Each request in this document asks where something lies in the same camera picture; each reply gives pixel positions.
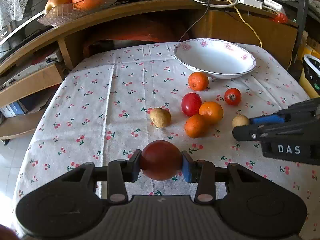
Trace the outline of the small pale potato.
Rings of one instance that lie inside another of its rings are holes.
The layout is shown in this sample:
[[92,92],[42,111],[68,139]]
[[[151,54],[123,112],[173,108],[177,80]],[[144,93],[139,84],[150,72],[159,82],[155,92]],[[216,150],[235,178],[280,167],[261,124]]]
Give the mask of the small pale potato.
[[249,125],[249,118],[246,117],[245,115],[238,114],[232,120],[233,128],[235,128],[237,126],[246,126],[246,125]]

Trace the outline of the orange mandarin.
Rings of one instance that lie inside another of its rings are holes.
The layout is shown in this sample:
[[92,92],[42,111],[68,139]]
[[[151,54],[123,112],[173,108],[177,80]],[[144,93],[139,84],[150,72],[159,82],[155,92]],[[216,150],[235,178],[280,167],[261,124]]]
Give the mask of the orange mandarin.
[[199,108],[199,114],[212,125],[217,124],[223,118],[223,108],[217,102],[206,101]]
[[203,72],[193,72],[188,77],[188,85],[194,91],[204,91],[207,89],[208,84],[208,76]]
[[204,137],[208,132],[209,126],[204,116],[195,114],[191,116],[184,125],[184,131],[191,138]]

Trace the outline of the small red tomato with stem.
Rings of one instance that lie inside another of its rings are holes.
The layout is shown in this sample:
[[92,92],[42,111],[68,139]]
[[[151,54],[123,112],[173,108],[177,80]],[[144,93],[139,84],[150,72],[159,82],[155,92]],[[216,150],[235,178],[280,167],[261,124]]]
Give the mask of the small red tomato with stem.
[[237,88],[230,88],[224,94],[225,103],[232,106],[237,106],[241,102],[242,96]]

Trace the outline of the dark red tomato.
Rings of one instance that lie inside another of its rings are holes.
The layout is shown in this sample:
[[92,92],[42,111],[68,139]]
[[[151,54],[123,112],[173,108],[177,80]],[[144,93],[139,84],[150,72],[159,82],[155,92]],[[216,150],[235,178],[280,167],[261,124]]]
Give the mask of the dark red tomato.
[[180,150],[165,140],[156,140],[144,147],[139,160],[144,175],[153,180],[168,180],[182,168]]

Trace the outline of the orange mandarin front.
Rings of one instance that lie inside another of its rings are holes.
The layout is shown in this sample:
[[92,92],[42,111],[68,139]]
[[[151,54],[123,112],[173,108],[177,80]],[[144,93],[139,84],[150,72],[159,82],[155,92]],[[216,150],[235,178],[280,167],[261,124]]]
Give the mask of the orange mandarin front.
[[184,131],[191,138],[204,137],[208,132],[209,126],[204,116],[195,114],[191,116],[184,125]]

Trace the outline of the brown potato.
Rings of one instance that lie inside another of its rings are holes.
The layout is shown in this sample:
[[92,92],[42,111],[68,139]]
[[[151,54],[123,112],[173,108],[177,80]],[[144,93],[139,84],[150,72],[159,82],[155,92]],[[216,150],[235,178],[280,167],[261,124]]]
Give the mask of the brown potato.
[[154,108],[150,112],[150,119],[158,128],[165,128],[171,123],[171,114],[162,108]]

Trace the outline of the yellow bin with liner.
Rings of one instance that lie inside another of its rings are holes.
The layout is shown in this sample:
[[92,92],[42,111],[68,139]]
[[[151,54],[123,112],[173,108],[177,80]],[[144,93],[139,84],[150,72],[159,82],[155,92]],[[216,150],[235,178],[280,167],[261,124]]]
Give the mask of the yellow bin with liner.
[[305,54],[302,58],[303,71],[301,73],[299,84],[312,99],[319,98],[319,64],[317,57],[311,54]]

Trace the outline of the bright red oval tomato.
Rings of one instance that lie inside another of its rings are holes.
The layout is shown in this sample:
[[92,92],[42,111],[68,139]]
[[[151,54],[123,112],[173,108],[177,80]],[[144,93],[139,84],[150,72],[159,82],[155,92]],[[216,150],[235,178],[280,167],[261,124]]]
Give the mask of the bright red oval tomato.
[[202,105],[200,96],[196,93],[188,93],[182,99],[181,109],[182,112],[187,116],[193,116],[198,114],[199,109]]

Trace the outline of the cherry print tablecloth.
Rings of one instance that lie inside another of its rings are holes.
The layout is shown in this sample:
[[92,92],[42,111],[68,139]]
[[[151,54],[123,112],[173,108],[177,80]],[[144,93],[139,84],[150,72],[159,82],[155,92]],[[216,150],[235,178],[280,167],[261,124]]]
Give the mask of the cherry print tablecloth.
[[[257,61],[251,74],[231,80],[211,79],[203,101],[223,107],[223,119],[204,138],[184,132],[181,101],[189,93],[190,71],[174,57],[174,43],[160,43],[100,53],[83,60],[65,78],[44,113],[26,151],[14,202],[86,162],[104,166],[128,159],[154,140],[167,140],[195,160],[218,167],[235,162],[294,192],[307,205],[303,239],[319,238],[319,167],[265,158],[258,142],[237,142],[232,120],[272,114],[304,101],[308,95],[265,50],[247,45]],[[237,106],[225,103],[230,88],[241,92]],[[154,108],[170,112],[171,123],[158,128]]]

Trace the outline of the white floral porcelain bowl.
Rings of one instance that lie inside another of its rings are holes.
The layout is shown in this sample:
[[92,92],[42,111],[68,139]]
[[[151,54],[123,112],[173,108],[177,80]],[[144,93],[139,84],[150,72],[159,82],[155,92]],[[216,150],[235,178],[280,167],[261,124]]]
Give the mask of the white floral porcelain bowl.
[[174,49],[180,63],[192,72],[203,72],[216,79],[234,79],[252,72],[255,57],[241,46],[214,38],[180,42]]

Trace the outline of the white power strip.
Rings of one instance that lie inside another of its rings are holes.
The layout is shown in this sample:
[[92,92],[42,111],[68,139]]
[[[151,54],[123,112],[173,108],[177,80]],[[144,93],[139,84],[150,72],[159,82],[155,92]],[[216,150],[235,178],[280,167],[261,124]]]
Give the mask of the white power strip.
[[260,10],[263,8],[263,2],[259,0],[239,0],[239,3],[250,6],[250,7],[255,7]]

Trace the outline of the curved wooden tv stand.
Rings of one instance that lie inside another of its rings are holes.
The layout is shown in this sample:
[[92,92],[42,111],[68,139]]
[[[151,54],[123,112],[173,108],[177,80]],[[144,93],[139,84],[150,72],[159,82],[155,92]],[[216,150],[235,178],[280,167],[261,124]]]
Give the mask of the curved wooden tv stand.
[[53,62],[1,91],[1,106],[31,94],[46,99],[44,109],[5,119],[1,139],[33,137],[65,78],[83,60],[100,53],[160,43],[176,47],[186,40],[214,38],[245,49],[247,45],[258,46],[288,72],[298,28],[292,22],[278,23],[274,17],[242,5],[213,10],[191,0],[152,0],[111,7],[50,29],[1,64],[1,68],[13,66],[51,45],[59,48],[63,57],[63,62]]

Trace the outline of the clear glass fruit dish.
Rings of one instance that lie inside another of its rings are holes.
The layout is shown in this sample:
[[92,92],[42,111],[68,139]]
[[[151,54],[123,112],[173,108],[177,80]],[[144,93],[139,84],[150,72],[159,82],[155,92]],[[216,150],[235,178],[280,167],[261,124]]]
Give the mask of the clear glass fruit dish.
[[82,0],[76,3],[60,4],[50,9],[37,21],[45,26],[57,27],[58,25],[106,9],[116,1],[117,0]]

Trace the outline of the yellow apple in dish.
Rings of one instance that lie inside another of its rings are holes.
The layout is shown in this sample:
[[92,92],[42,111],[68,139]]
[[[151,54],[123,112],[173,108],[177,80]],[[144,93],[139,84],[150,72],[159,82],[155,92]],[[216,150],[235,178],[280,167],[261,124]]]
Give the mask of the yellow apple in dish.
[[61,4],[71,3],[72,0],[48,0],[44,7],[44,14],[46,15],[51,9]]

